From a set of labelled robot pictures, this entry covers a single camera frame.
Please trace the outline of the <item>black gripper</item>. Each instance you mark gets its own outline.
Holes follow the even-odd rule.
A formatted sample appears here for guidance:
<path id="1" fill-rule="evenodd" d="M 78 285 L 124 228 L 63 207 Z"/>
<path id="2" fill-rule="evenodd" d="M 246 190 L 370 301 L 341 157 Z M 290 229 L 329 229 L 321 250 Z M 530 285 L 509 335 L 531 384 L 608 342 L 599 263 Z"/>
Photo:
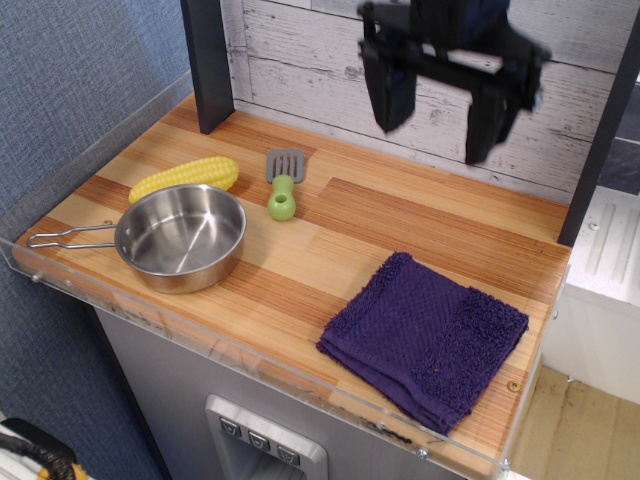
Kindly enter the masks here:
<path id="1" fill-rule="evenodd" d="M 359 42 L 377 125 L 401 127 L 415 111 L 419 76 L 472 92 L 467 165 L 504 143 L 521 110 L 533 111 L 551 52 L 514 29 L 508 1 L 365 2 Z"/>

